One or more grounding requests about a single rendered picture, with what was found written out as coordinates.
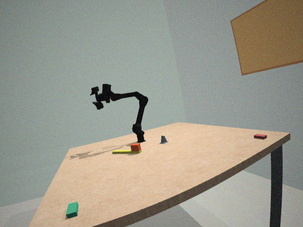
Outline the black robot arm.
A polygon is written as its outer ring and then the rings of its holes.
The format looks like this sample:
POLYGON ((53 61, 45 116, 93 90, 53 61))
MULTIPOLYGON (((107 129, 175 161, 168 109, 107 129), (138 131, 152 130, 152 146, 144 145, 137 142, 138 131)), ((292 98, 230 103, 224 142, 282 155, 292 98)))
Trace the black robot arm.
POLYGON ((130 92, 130 93, 123 93, 123 94, 114 94, 111 91, 111 85, 108 84, 102 84, 102 94, 101 95, 101 100, 105 101, 106 103, 110 103, 110 99, 112 101, 116 101, 119 100, 121 98, 126 98, 126 97, 136 97, 139 100, 139 111, 138 111, 138 115, 137 115, 137 119, 136 119, 136 123, 133 124, 133 133, 135 133, 137 135, 137 142, 145 142, 144 140, 144 132, 142 131, 142 127, 141 127, 141 122, 142 122, 142 118, 143 118, 143 112, 144 112, 144 108, 148 103, 148 97, 140 94, 139 92, 135 91, 135 92, 130 92))

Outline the small red block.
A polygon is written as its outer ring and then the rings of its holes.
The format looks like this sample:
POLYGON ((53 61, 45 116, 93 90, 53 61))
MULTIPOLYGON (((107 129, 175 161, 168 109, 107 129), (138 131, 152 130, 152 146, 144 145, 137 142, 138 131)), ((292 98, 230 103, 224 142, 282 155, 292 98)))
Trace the small red block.
POLYGON ((254 138, 257 138, 257 139, 266 139, 267 138, 267 135, 264 135, 264 134, 256 134, 254 135, 254 138))

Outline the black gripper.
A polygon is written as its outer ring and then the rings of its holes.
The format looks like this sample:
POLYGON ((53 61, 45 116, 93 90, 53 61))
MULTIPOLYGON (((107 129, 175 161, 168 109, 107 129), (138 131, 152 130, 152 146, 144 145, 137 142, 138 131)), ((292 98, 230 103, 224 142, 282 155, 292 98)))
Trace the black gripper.
POLYGON ((101 95, 102 94, 98 94, 99 88, 98 87, 93 87, 93 88, 91 88, 91 90, 92 90, 92 93, 90 94, 90 96, 95 94, 95 97, 96 97, 96 100, 97 100, 97 102, 92 102, 92 103, 97 107, 98 110, 102 109, 103 108, 103 104, 101 103, 101 101, 102 101, 101 100, 101 95))

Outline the green rectangular block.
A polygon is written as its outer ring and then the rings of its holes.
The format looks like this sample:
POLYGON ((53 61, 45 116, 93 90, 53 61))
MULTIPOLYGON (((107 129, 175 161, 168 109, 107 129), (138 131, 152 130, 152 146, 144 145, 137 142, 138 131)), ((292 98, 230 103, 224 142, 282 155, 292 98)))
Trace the green rectangular block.
POLYGON ((74 202, 74 203, 70 203, 68 204, 68 208, 67 208, 67 218, 72 218, 72 217, 76 217, 78 216, 78 202, 74 202))

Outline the yellow bar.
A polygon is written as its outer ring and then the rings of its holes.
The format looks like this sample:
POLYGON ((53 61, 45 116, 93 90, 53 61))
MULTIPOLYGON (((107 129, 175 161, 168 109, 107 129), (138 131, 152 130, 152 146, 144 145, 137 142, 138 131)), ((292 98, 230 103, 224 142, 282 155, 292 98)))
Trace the yellow bar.
POLYGON ((132 144, 131 150, 114 150, 113 154, 132 154, 132 153, 141 153, 140 143, 132 144))

